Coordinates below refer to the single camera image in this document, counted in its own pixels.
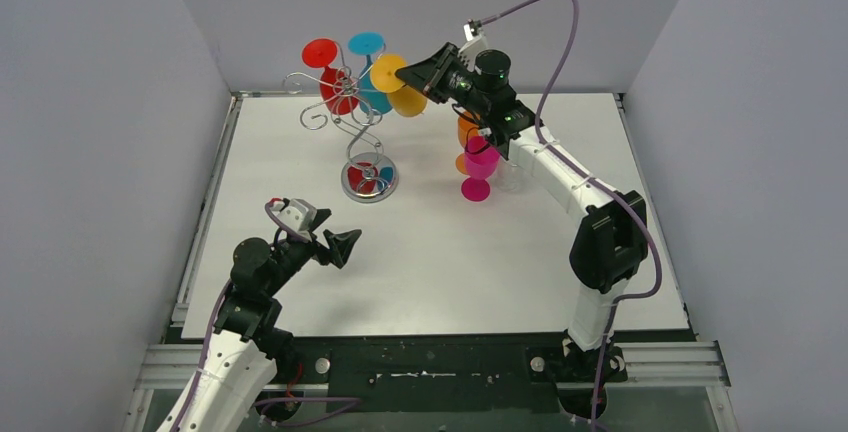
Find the orange wine glass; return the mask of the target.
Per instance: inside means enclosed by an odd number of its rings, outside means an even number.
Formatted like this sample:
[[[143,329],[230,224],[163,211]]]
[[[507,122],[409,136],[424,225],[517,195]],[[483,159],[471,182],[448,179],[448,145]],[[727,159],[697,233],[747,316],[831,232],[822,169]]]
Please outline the orange wine glass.
[[[467,142],[470,138],[478,136],[479,127],[473,122],[463,118],[457,118],[457,137],[459,144],[462,148],[465,148]],[[465,152],[462,151],[456,157],[455,166],[457,170],[463,174],[468,175],[466,165],[465,165]]]

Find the clear patterned wine glass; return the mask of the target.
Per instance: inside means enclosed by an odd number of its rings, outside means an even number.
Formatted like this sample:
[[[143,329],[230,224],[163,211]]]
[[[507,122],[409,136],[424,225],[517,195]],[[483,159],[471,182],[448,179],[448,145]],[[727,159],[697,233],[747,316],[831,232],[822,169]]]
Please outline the clear patterned wine glass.
[[[518,192],[525,185],[524,170],[516,164],[501,160],[495,172],[495,186],[508,193]]]

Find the magenta wine glass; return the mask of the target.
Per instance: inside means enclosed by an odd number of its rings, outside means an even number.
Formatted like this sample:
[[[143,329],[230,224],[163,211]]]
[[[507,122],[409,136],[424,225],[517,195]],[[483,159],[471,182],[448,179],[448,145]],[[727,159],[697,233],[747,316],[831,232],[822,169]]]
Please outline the magenta wine glass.
[[[472,202],[486,200],[491,193],[488,179],[500,161],[497,148],[484,137],[474,136],[467,140],[462,158],[468,175],[461,184],[463,197]]]

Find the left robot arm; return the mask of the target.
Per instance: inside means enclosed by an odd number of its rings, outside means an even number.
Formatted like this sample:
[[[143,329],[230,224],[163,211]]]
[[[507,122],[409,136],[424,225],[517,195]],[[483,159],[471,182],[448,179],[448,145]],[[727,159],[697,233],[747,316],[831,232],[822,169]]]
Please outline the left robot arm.
[[[302,199],[272,198],[264,210],[275,234],[234,248],[197,364],[162,431],[235,431],[250,410],[289,399],[261,396],[270,382],[289,380],[298,367],[293,334],[276,325],[283,310],[276,295],[311,262],[343,268],[362,232],[323,228],[331,210]]]

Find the yellow wine glass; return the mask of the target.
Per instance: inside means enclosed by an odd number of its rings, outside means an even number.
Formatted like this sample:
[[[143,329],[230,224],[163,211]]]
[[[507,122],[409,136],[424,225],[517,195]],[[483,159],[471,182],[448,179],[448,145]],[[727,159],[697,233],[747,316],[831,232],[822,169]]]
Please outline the yellow wine glass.
[[[387,96],[395,112],[411,118],[423,113],[428,99],[396,76],[406,66],[401,56],[383,54],[372,65],[369,77],[374,88]]]

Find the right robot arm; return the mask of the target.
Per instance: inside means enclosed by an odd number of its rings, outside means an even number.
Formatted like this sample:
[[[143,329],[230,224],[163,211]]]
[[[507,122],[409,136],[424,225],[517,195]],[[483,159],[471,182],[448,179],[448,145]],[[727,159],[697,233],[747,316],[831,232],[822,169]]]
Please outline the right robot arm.
[[[647,210],[636,191],[622,193],[588,173],[527,107],[509,83],[510,57],[472,39],[446,43],[433,56],[374,71],[389,93],[407,86],[434,103],[454,102],[479,127],[489,148],[541,185],[575,221],[569,264],[580,283],[563,340],[567,380],[605,382],[623,372],[614,351],[611,318],[640,264],[647,258]]]

